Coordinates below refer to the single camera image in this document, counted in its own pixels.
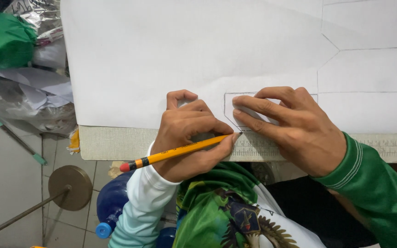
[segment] hand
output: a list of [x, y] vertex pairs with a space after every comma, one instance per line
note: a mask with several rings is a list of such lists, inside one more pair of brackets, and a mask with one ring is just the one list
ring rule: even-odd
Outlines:
[[[197, 95], [187, 90], [173, 91], [166, 95], [166, 111], [162, 115], [151, 154], [191, 144], [193, 142], [190, 138], [199, 133], [234, 133], [231, 127], [214, 117], [203, 100], [177, 108], [177, 101], [182, 99], [195, 100]], [[159, 175], [171, 182], [180, 182], [206, 173], [232, 152], [238, 136], [238, 133], [230, 135], [208, 151], [199, 150], [161, 161], [153, 164], [153, 167]]]
[[[280, 104], [268, 99], [279, 99]], [[281, 155], [314, 177], [332, 172], [344, 158], [344, 134], [327, 117], [305, 88], [267, 87], [254, 97], [234, 97], [244, 106], [279, 122], [279, 126], [253, 118], [241, 110], [234, 117], [277, 143]]]

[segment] bottle cap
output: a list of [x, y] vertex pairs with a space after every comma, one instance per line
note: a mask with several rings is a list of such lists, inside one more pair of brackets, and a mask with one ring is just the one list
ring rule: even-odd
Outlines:
[[96, 235], [101, 239], [106, 239], [111, 234], [111, 227], [105, 222], [102, 222], [96, 227]]

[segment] black fabric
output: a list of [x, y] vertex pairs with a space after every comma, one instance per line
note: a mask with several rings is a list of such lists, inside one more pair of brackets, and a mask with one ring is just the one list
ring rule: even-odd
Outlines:
[[320, 183], [310, 177], [266, 186], [287, 218], [317, 234], [327, 248], [360, 248], [377, 244]]

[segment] green sleeve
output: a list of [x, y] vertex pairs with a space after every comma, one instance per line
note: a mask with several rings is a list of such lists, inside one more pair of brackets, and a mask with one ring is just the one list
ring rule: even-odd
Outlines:
[[382, 248], [397, 248], [397, 173], [375, 149], [344, 135], [343, 161], [329, 175], [314, 180], [349, 199]]

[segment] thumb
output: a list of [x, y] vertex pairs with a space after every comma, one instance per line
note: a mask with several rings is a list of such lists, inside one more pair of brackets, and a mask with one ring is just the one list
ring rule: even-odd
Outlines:
[[225, 157], [231, 154], [232, 148], [237, 141], [240, 133], [234, 133], [224, 138], [216, 147], [208, 151], [200, 151], [202, 159], [202, 168], [211, 170], [218, 162], [222, 161]]

